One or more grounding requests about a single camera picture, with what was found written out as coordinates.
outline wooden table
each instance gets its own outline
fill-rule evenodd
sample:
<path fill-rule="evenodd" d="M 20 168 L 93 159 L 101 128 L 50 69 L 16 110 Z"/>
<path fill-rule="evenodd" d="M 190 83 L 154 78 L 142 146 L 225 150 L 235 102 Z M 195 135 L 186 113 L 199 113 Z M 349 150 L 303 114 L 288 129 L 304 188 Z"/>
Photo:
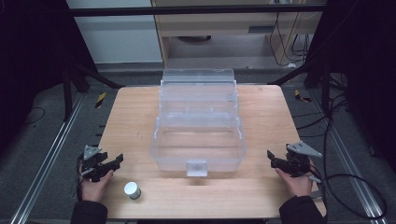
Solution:
<path fill-rule="evenodd" d="M 149 142 L 158 115 L 159 87 L 120 89 L 100 142 L 110 160 L 124 155 L 103 203 L 109 218 L 264 218 L 278 217 L 290 196 L 270 166 L 266 150 L 284 158 L 287 143 L 299 136 L 278 86 L 238 85 L 247 155 L 233 173 L 186 177 L 185 172 L 160 171 L 149 155 Z M 134 181 L 138 200 L 123 191 Z M 325 209 L 317 201 L 319 210 Z"/>

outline black pole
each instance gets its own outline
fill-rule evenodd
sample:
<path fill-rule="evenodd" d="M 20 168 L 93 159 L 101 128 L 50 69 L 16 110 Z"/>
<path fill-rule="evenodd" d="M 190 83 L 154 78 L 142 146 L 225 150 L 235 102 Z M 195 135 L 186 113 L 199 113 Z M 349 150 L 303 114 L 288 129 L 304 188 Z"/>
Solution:
<path fill-rule="evenodd" d="M 62 71 L 62 78 L 64 81 L 64 121 L 67 121 L 72 113 L 72 90 L 70 83 L 70 76 L 67 68 Z"/>
<path fill-rule="evenodd" d="M 283 83 L 291 80 L 292 78 L 299 76 L 301 73 L 309 71 L 312 67 L 314 67 L 317 64 L 317 62 L 318 60 L 308 59 L 303 65 L 289 72 L 287 75 L 275 81 L 268 82 L 267 84 L 280 86 Z"/>
<path fill-rule="evenodd" d="M 331 116 L 329 102 L 330 102 L 330 66 L 328 62 L 323 65 L 323 81 L 322 81 L 322 108 L 327 116 Z"/>
<path fill-rule="evenodd" d="M 112 88 L 112 89 L 120 89 L 120 88 L 122 88 L 122 87 L 125 87 L 124 85 L 119 85 L 119 84 L 117 84 L 117 83 L 115 83 L 115 82 L 112 82 L 112 81 L 108 80 L 108 79 L 105 78 L 105 77 L 100 76 L 99 74 L 97 74 L 97 73 L 91 71 L 90 69 L 84 67 L 84 66 L 81 65 L 81 64 L 76 64 L 76 68 L 77 68 L 79 71 L 85 73 L 86 75 L 88 75 L 88 76 L 90 76 L 90 77 L 93 77 L 93 78 L 95 78 L 96 80 L 98 80 L 98 81 L 104 83 L 105 85 L 107 85 L 108 87 L 110 87 L 110 88 Z"/>
<path fill-rule="evenodd" d="M 213 13 L 259 13 L 259 12 L 316 12 L 328 10 L 326 4 L 287 5 L 235 5 L 235 6 L 192 6 L 192 7 L 113 7 L 71 8 L 46 11 L 47 14 L 72 17 L 143 16 Z"/>

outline transparent plastic container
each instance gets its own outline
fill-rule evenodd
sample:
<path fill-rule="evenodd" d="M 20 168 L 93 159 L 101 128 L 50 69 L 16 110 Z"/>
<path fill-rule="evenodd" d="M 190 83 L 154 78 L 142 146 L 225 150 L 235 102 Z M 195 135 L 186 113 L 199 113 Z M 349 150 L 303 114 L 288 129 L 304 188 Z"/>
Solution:
<path fill-rule="evenodd" d="M 246 154 L 233 70 L 165 69 L 150 156 L 163 171 L 233 172 Z"/>

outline white wall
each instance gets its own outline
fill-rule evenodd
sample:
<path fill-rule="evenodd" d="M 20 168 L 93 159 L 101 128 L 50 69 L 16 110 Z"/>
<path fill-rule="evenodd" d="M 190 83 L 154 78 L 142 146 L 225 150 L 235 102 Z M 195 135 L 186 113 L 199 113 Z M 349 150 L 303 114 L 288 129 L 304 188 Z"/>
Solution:
<path fill-rule="evenodd" d="M 149 0 L 66 0 L 70 8 L 151 7 Z M 80 17 L 95 63 L 161 63 L 153 16 Z"/>

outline robotic arm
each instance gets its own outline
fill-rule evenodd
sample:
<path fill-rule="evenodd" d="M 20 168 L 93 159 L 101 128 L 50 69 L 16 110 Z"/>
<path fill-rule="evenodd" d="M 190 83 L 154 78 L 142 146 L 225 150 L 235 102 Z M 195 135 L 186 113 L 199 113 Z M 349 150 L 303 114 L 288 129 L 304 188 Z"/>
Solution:
<path fill-rule="evenodd" d="M 311 164 L 308 156 L 322 157 L 322 154 L 304 142 L 286 144 L 286 150 L 288 151 L 286 160 L 276 158 L 269 150 L 267 150 L 267 156 L 271 160 L 272 168 L 279 168 L 291 177 L 297 177 L 310 172 Z"/>
<path fill-rule="evenodd" d="M 103 164 L 102 162 L 107 159 L 107 152 L 99 153 L 101 150 L 99 147 L 85 146 L 84 152 L 78 156 L 78 176 L 90 179 L 91 182 L 99 182 L 100 178 L 105 176 L 110 170 L 116 171 L 120 169 L 123 155 L 120 154 L 114 161 Z M 81 181 L 78 181 L 76 192 L 78 200 L 81 202 Z"/>

